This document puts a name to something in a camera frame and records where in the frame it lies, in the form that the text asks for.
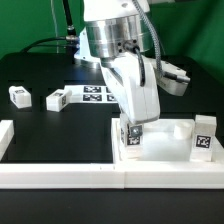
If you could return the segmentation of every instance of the white box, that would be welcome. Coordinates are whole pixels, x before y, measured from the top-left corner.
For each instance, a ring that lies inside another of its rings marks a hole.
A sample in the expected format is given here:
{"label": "white box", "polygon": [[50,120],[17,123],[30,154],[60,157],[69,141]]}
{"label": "white box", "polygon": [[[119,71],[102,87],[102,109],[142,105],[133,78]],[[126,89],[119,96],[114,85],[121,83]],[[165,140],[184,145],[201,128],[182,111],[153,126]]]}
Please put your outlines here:
{"label": "white box", "polygon": [[31,95],[22,86],[11,86],[9,88],[10,100],[20,109],[31,107]]}
{"label": "white box", "polygon": [[61,111],[69,104],[69,97],[72,95],[71,90],[58,89],[46,98],[47,110]]}

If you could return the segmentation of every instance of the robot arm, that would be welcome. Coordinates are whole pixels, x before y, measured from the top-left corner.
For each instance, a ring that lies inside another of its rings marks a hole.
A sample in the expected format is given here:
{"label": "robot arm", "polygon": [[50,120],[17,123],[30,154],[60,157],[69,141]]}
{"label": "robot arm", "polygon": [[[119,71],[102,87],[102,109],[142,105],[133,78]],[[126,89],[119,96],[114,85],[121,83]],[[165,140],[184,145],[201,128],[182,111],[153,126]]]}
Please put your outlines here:
{"label": "robot arm", "polygon": [[90,54],[100,59],[106,85],[121,110],[132,124],[157,120],[160,115],[157,84],[171,94],[182,95],[189,79],[174,66],[165,66],[167,71],[163,69],[161,76],[159,66],[162,67],[163,62],[158,64],[158,60],[134,54],[135,46],[141,52],[150,48],[152,33],[139,15],[149,12],[147,0],[84,0],[84,3]]}

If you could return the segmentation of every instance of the small white cube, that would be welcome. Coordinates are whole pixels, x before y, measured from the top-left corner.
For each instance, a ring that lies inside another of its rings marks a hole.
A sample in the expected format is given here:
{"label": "small white cube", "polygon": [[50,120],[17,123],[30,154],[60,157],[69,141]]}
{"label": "small white cube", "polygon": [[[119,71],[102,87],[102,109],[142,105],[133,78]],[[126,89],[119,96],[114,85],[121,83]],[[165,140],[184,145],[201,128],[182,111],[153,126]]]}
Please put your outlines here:
{"label": "small white cube", "polygon": [[61,111],[69,104],[69,98],[72,95],[71,90],[58,89],[46,98],[47,110]]}
{"label": "small white cube", "polygon": [[190,155],[191,161],[211,162],[214,136],[195,134]]}
{"label": "small white cube", "polygon": [[10,100],[20,109],[31,107],[31,95],[22,86],[11,86],[9,88]]}
{"label": "small white cube", "polygon": [[211,162],[216,126],[216,117],[196,115],[191,161]]}

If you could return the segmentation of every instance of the white cable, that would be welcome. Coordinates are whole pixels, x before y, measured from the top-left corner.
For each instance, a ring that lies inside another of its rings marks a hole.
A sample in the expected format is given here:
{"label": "white cable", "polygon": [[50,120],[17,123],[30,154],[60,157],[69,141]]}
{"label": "white cable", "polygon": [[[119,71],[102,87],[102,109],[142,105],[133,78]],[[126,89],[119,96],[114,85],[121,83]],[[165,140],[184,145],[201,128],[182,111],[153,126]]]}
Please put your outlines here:
{"label": "white cable", "polygon": [[53,22],[54,22],[55,36],[59,37],[58,23],[57,23],[57,18],[56,18],[56,14],[55,14],[55,7],[54,7],[54,0],[51,0],[51,12],[52,12],[52,17],[53,17]]}

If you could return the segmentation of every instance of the black cable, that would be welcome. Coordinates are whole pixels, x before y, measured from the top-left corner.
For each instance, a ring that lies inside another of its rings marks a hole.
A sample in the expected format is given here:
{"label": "black cable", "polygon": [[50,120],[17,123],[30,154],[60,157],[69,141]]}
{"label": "black cable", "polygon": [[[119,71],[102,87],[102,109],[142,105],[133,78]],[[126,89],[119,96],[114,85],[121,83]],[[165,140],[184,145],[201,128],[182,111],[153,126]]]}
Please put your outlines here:
{"label": "black cable", "polygon": [[140,53],[140,50],[138,48],[135,48],[135,53],[138,56],[138,63],[139,63],[140,74],[141,74],[140,86],[144,86],[145,85],[145,66],[144,66],[144,61],[143,61],[142,55]]}
{"label": "black cable", "polygon": [[138,63],[139,63],[139,69],[140,69],[140,75],[141,75],[140,86],[144,86],[145,85],[145,66],[144,66],[142,55],[140,53],[139,46],[136,43],[129,40],[129,41],[125,41],[125,43],[123,44],[123,48],[126,51],[134,53],[138,56]]}
{"label": "black cable", "polygon": [[64,6],[65,17],[66,17],[66,22],[67,22],[67,26],[68,26],[67,27],[68,35],[76,36],[76,30],[75,30],[75,27],[73,26],[72,16],[71,16],[68,0],[63,0],[63,6]]}
{"label": "black cable", "polygon": [[33,47],[63,47],[63,48],[71,47],[73,48],[74,45],[72,44],[38,44]]}
{"label": "black cable", "polygon": [[37,46],[38,44],[45,43],[45,42],[50,42],[50,41],[55,41],[55,40],[66,40],[66,37],[51,37],[51,38],[38,40],[38,41],[35,41],[34,43],[30,44],[29,46],[23,48],[21,50],[21,52],[27,53],[31,48]]}

